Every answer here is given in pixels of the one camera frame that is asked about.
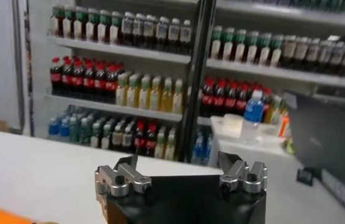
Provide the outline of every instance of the black pole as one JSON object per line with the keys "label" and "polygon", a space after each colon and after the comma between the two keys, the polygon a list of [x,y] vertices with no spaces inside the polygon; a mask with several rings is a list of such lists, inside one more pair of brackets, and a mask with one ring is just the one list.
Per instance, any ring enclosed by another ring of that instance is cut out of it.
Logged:
{"label": "black pole", "polygon": [[200,105],[198,93],[206,67],[207,51],[209,49],[215,15],[215,2],[216,0],[199,0],[198,2],[199,13],[197,13],[197,31],[188,77],[188,86],[191,86],[191,92],[186,100],[185,110],[183,111],[180,133],[181,139],[179,142],[178,160],[182,162],[185,157],[187,157],[188,160],[191,158]]}

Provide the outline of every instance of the table surface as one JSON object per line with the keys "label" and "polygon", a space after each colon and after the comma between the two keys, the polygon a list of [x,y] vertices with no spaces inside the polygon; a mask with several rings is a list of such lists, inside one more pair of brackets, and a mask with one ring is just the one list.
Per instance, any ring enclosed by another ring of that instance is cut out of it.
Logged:
{"label": "table surface", "polygon": [[[0,133],[0,208],[39,221],[105,223],[95,199],[94,171],[123,156],[127,154]],[[345,223],[345,209],[319,182],[313,187],[295,182],[301,167],[296,160],[268,156],[266,223]],[[141,156],[137,170],[150,176],[221,173]]]}

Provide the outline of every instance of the red label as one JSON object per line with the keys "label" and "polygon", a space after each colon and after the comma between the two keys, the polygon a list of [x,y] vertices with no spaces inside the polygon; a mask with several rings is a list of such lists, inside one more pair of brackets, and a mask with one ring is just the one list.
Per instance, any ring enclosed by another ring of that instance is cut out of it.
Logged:
{"label": "red label", "polygon": [[212,105],[213,104],[213,97],[207,96],[207,95],[202,95],[202,104]]}
{"label": "red label", "polygon": [[68,77],[68,75],[63,75],[62,77],[61,77],[62,79],[63,79],[63,83],[65,83],[65,84],[68,84],[69,83],[69,77]]}
{"label": "red label", "polygon": [[215,106],[222,106],[225,98],[223,97],[215,97],[214,98],[214,105]]}
{"label": "red label", "polygon": [[246,105],[246,101],[240,101],[238,100],[237,103],[235,103],[235,107],[239,110],[244,110]]}
{"label": "red label", "polygon": [[104,80],[95,80],[95,88],[102,89],[106,86],[106,81]]}
{"label": "red label", "polygon": [[61,74],[60,73],[51,74],[51,81],[52,82],[60,82],[61,81]]}
{"label": "red label", "polygon": [[235,105],[235,99],[233,99],[233,98],[227,98],[227,99],[225,100],[225,106],[226,106],[226,107],[234,107],[234,105]]}
{"label": "red label", "polygon": [[71,79],[71,83],[73,86],[81,86],[83,85],[83,79],[81,77],[73,77]]}
{"label": "red label", "polygon": [[93,88],[94,87],[95,80],[94,79],[88,79],[84,78],[83,85],[87,88]]}

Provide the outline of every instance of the shelf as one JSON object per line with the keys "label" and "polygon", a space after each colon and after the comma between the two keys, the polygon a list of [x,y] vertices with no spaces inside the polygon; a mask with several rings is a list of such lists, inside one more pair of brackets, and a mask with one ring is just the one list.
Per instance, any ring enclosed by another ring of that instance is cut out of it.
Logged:
{"label": "shelf", "polygon": [[299,82],[315,83],[327,86],[345,87],[345,77],[338,77],[330,74],[319,74],[311,72],[296,71],[282,68],[272,68],[266,66],[249,65],[234,61],[221,61],[208,59],[207,67],[222,69],[225,71],[234,71],[252,75],[261,75],[264,77],[273,77],[277,79],[289,79]]}
{"label": "shelf", "polygon": [[115,113],[122,113],[122,114],[129,114],[133,116],[140,116],[140,117],[150,117],[165,121],[174,121],[179,122],[182,119],[181,114],[173,114],[173,113],[165,113],[160,111],[153,111],[153,110],[143,110],[133,107],[122,107],[115,104],[110,103],[101,103],[95,102],[91,100],[82,100],[76,99],[71,97],[64,97],[64,96],[56,96],[52,94],[47,94],[46,97],[54,100],[59,100],[60,102],[75,105],[78,107],[86,107],[96,110],[103,110],[103,111],[110,111]]}
{"label": "shelf", "polygon": [[345,14],[297,9],[280,5],[245,3],[236,1],[217,1],[217,8],[234,12],[250,13],[257,16],[272,16],[294,21],[310,22],[331,26],[345,26]]}
{"label": "shelf", "polygon": [[179,64],[188,64],[190,62],[190,57],[186,55],[151,51],[151,50],[140,49],[140,48],[135,48],[135,47],[126,47],[126,46],[119,46],[119,45],[112,45],[112,44],[101,44],[101,43],[94,43],[90,41],[73,40],[73,39],[50,37],[50,36],[48,36],[48,40],[51,43],[64,46],[64,47],[73,47],[73,48],[78,48],[78,49],[107,52],[107,53],[119,54],[119,55],[129,55],[133,57],[148,58],[148,59],[159,60],[159,61],[169,61],[169,62],[174,62],[174,63],[179,63]]}

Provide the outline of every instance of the soda bottle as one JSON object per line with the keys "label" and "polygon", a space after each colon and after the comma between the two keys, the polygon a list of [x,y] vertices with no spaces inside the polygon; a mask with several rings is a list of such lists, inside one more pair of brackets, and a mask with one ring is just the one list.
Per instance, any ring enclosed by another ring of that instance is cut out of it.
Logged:
{"label": "soda bottle", "polygon": [[60,59],[55,57],[52,59],[51,72],[51,84],[52,94],[60,94],[61,91],[61,65],[59,65]]}
{"label": "soda bottle", "polygon": [[237,83],[231,82],[225,98],[225,113],[236,114],[235,103],[237,101]]}
{"label": "soda bottle", "polygon": [[212,79],[205,79],[201,94],[201,108],[200,114],[202,117],[210,117],[213,106],[213,87],[214,81]]}
{"label": "soda bottle", "polygon": [[225,101],[225,87],[226,87],[226,83],[224,80],[218,81],[218,84],[215,86],[212,115],[215,115],[215,116],[224,115],[223,104]]}
{"label": "soda bottle", "polygon": [[245,106],[246,106],[246,101],[247,101],[247,91],[248,91],[248,85],[243,84],[240,94],[237,97],[237,101],[235,103],[235,111],[238,115],[243,116],[244,111],[245,111]]}

